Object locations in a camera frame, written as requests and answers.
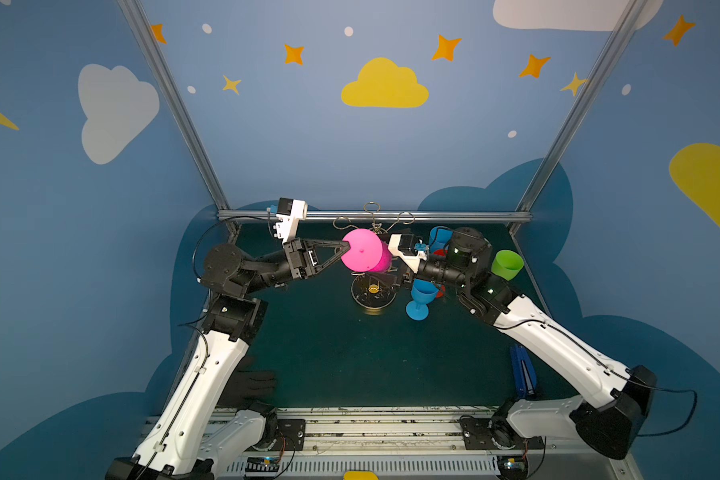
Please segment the green wine glass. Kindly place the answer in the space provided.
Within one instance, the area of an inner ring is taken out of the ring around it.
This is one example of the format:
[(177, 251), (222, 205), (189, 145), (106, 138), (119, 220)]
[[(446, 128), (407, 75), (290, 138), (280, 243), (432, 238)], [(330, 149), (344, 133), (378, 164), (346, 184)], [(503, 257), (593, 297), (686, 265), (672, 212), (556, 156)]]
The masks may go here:
[(506, 281), (514, 279), (525, 267), (523, 257), (512, 250), (498, 251), (491, 264), (491, 273)]

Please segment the pink wine glass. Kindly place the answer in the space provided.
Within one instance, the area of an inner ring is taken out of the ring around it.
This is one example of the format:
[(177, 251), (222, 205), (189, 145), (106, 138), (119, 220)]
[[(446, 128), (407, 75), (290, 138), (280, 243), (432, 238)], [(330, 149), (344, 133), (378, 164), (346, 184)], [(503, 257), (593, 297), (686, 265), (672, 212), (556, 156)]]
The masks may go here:
[(392, 254), (388, 245), (373, 231), (355, 229), (347, 233), (342, 240), (350, 246), (341, 257), (343, 264), (353, 272), (383, 272), (392, 263)]

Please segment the red wine glass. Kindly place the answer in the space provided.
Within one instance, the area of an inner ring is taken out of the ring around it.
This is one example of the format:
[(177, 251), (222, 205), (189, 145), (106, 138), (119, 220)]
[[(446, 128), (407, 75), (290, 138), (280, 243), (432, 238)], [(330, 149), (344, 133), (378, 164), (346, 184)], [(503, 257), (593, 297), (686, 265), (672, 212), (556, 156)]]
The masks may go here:
[[(433, 253), (433, 256), (436, 257), (437, 259), (441, 260), (442, 262), (445, 262), (446, 256), (447, 256), (447, 249), (446, 248), (438, 249)], [(445, 294), (446, 294), (446, 286), (442, 283), (438, 284), (438, 292), (436, 294), (436, 299), (443, 298), (445, 296)]]

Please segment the blue wine glass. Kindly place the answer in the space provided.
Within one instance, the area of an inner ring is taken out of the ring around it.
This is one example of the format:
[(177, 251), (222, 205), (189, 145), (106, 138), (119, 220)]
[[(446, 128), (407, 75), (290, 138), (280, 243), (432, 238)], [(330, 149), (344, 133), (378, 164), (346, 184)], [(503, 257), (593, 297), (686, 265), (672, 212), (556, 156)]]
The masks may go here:
[(405, 311), (414, 321), (422, 321), (429, 315), (429, 304), (432, 303), (440, 289), (437, 285), (416, 279), (411, 287), (411, 301), (406, 305)]
[(447, 251), (453, 231), (449, 227), (435, 226), (430, 230), (429, 252), (442, 255)]

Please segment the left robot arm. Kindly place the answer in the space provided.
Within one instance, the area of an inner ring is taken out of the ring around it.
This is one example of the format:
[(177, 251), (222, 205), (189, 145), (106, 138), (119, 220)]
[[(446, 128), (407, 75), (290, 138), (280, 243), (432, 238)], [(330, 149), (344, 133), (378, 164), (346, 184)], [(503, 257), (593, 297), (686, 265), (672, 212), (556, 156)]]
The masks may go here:
[(116, 458), (109, 479), (213, 479), (247, 449), (277, 435), (273, 408), (235, 414), (211, 437), (204, 435), (223, 390), (246, 356), (267, 310), (254, 292), (320, 274), (339, 261), (346, 241), (295, 238), (278, 252), (252, 258), (223, 243), (205, 257), (200, 282), (216, 299), (198, 326), (198, 343), (154, 427), (130, 457)]

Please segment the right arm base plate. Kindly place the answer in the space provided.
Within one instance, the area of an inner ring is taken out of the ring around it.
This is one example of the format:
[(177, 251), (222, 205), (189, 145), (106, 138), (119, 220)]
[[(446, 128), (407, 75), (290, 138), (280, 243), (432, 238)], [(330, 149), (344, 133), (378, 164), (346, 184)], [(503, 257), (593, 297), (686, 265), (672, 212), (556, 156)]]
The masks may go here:
[(542, 437), (530, 439), (518, 436), (503, 420), (461, 416), (458, 419), (464, 446), (467, 450), (542, 450)]

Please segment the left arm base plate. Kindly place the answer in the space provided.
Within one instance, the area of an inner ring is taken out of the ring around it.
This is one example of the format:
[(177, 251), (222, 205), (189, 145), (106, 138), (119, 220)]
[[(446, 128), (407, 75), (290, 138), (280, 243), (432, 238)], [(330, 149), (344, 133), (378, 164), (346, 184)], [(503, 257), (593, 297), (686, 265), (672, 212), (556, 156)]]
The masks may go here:
[(306, 439), (304, 419), (268, 419), (262, 439), (254, 445), (259, 451), (302, 451)]

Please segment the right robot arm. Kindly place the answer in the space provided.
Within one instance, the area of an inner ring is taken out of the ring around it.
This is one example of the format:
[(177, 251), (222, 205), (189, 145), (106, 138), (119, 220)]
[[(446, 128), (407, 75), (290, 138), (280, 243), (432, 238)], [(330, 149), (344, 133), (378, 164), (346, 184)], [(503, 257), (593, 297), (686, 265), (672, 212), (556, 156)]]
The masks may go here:
[(446, 246), (436, 255), (411, 234), (393, 234), (388, 242), (414, 279), (455, 288), (470, 315), (519, 342), (576, 390), (567, 399), (505, 403), (489, 422), (493, 443), (511, 449), (535, 437), (569, 438), (625, 459), (649, 415), (656, 375), (589, 346), (518, 292), (510, 281), (524, 260), (516, 252), (494, 251), (471, 228), (453, 231)]

